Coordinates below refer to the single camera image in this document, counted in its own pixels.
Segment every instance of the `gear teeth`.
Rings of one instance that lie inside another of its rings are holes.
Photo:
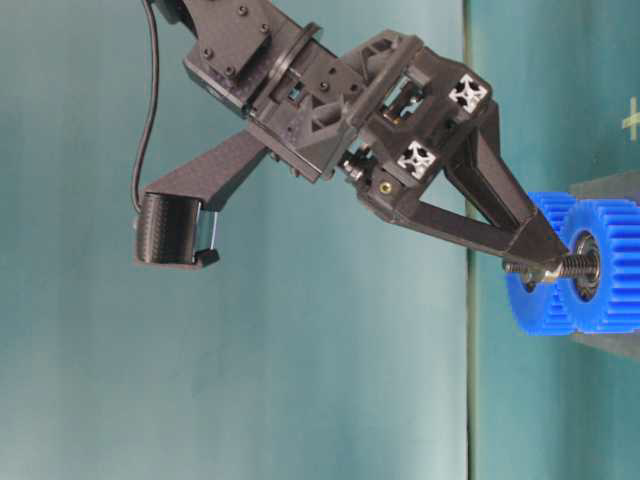
[[[556,233],[562,230],[569,211],[576,203],[575,198],[567,193],[536,192],[530,193],[529,197],[549,221]],[[510,274],[510,276],[511,278],[507,279],[508,282],[520,282],[520,278],[516,278],[517,274]],[[556,284],[539,285],[533,294],[525,293],[522,288],[515,290],[517,293],[510,293],[511,305],[520,327],[528,334],[545,336],[567,335],[575,331],[574,322],[569,316],[569,312],[565,307]],[[527,312],[524,311],[528,309],[528,307],[525,305],[525,300],[520,297],[521,295],[539,295],[537,298],[531,297],[530,300],[533,300],[535,303],[537,303],[538,300],[545,302],[546,306],[544,312],[540,314],[540,318],[532,318],[530,314],[528,315]]]
[[[560,233],[564,221],[576,199],[567,193],[549,192],[530,195],[533,202],[551,224],[556,233]],[[553,285],[553,300],[547,309],[547,318],[544,323],[549,326],[573,327],[573,321],[569,318],[569,312],[562,301],[556,284]]]
[[[640,208],[630,200],[598,202],[613,252],[613,292],[602,322],[640,328]]]
[[[587,333],[629,333],[640,328],[640,208],[630,200],[586,200],[577,209],[590,208],[603,227],[597,238],[601,257],[609,258],[610,289],[603,299],[601,318],[581,330]]]

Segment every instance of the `black 3d-printed part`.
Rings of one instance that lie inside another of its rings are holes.
[[[146,193],[138,220],[136,258],[142,263],[195,263],[194,243],[200,201]]]

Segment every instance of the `threaded rod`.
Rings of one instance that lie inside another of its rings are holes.
[[[595,255],[568,255],[562,259],[560,276],[576,278],[598,274],[598,258]]]

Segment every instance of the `bolt head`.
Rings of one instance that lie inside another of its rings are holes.
[[[391,192],[393,192],[393,185],[391,185],[391,183],[389,182],[382,182],[379,188],[380,193],[382,193],[383,195],[389,195]]]

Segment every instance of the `screw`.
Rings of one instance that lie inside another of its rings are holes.
[[[380,193],[383,195],[389,195],[393,191],[393,186],[389,182],[382,182],[380,184]]]
[[[596,275],[599,271],[598,258],[594,255],[568,255],[562,259],[560,276],[575,278]]]

